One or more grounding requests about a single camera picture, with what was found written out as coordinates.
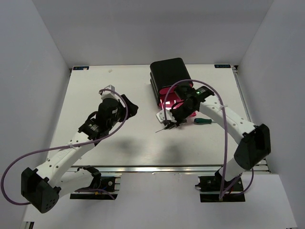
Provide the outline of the small black green screwdriver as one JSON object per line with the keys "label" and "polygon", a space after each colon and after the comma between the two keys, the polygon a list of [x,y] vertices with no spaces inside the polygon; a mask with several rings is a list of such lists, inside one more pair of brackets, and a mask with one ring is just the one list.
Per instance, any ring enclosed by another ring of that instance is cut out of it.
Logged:
{"label": "small black green screwdriver", "polygon": [[163,130],[171,130],[171,129],[175,129],[175,128],[180,128],[182,126],[183,125],[171,125],[171,126],[168,125],[168,126],[164,127],[163,129],[156,131],[155,133],[158,133]]}

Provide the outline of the large green handled screwdriver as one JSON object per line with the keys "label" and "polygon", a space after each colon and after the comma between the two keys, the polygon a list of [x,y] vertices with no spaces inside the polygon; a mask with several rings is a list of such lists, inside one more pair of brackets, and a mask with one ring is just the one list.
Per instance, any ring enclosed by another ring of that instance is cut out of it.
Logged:
{"label": "large green handled screwdriver", "polygon": [[195,118],[193,122],[197,125],[210,125],[214,123],[212,119],[205,119],[205,118]]}

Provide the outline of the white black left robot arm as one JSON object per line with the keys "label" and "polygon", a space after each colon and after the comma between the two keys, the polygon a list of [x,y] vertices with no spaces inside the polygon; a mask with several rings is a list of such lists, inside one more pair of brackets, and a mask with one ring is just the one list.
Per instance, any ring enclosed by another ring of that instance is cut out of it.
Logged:
{"label": "white black left robot arm", "polygon": [[58,200],[77,189],[96,190],[101,184],[101,173],[92,166],[77,169],[72,176],[63,178],[65,172],[84,154],[96,147],[109,135],[117,123],[137,114],[138,106],[124,94],[110,93],[102,97],[98,110],[92,112],[73,136],[66,149],[35,169],[26,168],[21,174],[21,194],[40,213],[50,211]]}

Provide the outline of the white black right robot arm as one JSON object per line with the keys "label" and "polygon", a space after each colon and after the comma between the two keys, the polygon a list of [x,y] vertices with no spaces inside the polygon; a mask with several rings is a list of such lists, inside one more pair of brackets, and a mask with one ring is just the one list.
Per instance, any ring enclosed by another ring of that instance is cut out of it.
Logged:
{"label": "white black right robot arm", "polygon": [[187,85],[179,85],[174,89],[183,104],[171,110],[172,117],[180,123],[194,111],[198,111],[224,128],[235,140],[238,147],[232,159],[216,172],[215,184],[220,190],[227,190],[233,179],[246,170],[252,169],[271,153],[270,130],[265,124],[256,125],[243,119],[232,109],[220,103],[215,93],[202,86],[194,89]]}

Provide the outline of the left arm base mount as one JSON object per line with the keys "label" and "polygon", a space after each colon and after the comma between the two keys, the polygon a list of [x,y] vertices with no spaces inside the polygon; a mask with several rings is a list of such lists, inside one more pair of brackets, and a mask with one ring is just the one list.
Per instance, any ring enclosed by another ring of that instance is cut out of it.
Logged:
{"label": "left arm base mount", "polygon": [[77,200],[115,200],[120,190],[121,177],[103,175],[88,187],[70,194],[70,199]]}

